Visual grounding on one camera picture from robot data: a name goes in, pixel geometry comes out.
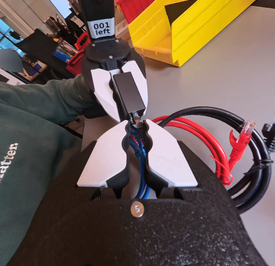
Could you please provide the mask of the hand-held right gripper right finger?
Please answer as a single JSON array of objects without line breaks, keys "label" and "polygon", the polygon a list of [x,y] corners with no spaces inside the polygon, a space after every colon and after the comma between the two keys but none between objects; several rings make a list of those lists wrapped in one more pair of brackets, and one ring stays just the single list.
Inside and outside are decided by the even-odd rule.
[{"label": "hand-held right gripper right finger", "polygon": [[164,182],[164,187],[197,187],[198,182],[175,137],[146,119],[150,144],[147,151],[149,171]]}]

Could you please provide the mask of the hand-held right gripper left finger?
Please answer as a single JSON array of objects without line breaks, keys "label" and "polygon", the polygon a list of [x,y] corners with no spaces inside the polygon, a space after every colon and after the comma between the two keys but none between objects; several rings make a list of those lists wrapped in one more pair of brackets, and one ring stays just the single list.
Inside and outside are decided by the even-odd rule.
[{"label": "hand-held right gripper left finger", "polygon": [[96,141],[79,177],[79,187],[124,188],[129,183],[130,122],[124,120]]}]

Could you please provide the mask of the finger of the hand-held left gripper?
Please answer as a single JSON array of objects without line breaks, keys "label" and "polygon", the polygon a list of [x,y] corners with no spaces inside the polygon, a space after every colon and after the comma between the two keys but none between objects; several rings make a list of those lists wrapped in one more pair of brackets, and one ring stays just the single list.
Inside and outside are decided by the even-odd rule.
[{"label": "finger of the hand-held left gripper", "polygon": [[110,87],[110,83],[113,82],[113,75],[120,73],[120,69],[110,71],[104,69],[91,70],[95,97],[108,116],[110,116],[117,123],[120,123],[121,119],[119,117],[117,104],[113,98],[113,90]]},{"label": "finger of the hand-held left gripper", "polygon": [[136,61],[128,61],[125,65],[123,65],[122,71],[124,73],[125,72],[132,73],[134,81],[137,85],[137,88],[139,90],[143,103],[145,105],[145,111],[146,111],[147,105],[148,105],[148,88],[147,88],[147,80],[142,74],[141,69],[139,68]]}]

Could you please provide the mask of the yellow plastic bin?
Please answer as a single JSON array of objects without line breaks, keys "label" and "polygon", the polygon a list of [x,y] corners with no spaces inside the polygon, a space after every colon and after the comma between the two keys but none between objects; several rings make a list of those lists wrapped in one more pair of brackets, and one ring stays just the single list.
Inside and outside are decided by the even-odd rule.
[{"label": "yellow plastic bin", "polygon": [[197,0],[170,25],[165,5],[186,0],[155,0],[129,24],[137,53],[177,67],[256,0]]}]

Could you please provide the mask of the person's left forearm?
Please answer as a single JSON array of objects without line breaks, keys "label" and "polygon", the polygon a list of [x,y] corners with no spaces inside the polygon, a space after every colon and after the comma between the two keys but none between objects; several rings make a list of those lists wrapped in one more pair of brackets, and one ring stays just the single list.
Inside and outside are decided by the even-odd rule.
[{"label": "person's left forearm", "polygon": [[75,78],[50,80],[45,85],[10,85],[1,82],[1,105],[60,124],[83,115],[83,111],[97,105],[91,89],[82,75]]}]

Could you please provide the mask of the red plastic basket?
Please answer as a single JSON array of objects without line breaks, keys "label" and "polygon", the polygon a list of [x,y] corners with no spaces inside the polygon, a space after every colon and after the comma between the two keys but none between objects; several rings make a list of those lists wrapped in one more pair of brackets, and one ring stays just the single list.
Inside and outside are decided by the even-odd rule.
[{"label": "red plastic basket", "polygon": [[83,32],[81,36],[77,39],[75,47],[77,48],[78,53],[72,57],[66,67],[66,70],[69,71],[72,75],[76,76],[81,74],[81,65],[82,57],[84,56],[84,50],[90,43],[91,41],[88,32]]}]

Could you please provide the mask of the blue toy box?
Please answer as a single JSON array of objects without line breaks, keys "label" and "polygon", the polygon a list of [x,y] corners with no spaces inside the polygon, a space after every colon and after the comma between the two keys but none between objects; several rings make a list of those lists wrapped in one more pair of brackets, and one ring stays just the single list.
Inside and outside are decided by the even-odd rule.
[{"label": "blue toy box", "polygon": [[68,64],[69,61],[78,53],[79,51],[69,44],[67,41],[62,40],[56,47],[53,56],[60,59],[62,62]]}]

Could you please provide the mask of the red plastic bin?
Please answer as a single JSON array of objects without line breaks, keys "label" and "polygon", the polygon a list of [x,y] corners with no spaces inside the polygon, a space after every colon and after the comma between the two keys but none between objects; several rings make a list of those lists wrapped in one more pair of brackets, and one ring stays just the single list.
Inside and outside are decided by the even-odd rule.
[{"label": "red plastic bin", "polygon": [[122,11],[126,21],[130,24],[155,0],[115,0],[118,8]]}]

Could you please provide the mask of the person's green sweatshirt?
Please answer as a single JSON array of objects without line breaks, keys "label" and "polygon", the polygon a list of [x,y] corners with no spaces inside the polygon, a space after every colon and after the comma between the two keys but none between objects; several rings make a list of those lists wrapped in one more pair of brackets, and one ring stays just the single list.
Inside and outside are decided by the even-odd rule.
[{"label": "person's green sweatshirt", "polygon": [[1,99],[1,265],[16,252],[51,181],[81,145],[60,127],[80,112],[34,109],[30,113]]}]

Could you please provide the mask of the black bin divider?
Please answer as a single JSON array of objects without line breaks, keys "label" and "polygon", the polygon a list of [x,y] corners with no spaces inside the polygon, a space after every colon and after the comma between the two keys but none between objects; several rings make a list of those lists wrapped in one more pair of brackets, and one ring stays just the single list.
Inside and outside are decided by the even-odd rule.
[{"label": "black bin divider", "polygon": [[182,2],[165,5],[166,14],[170,25],[189,9],[197,0],[186,0]]}]

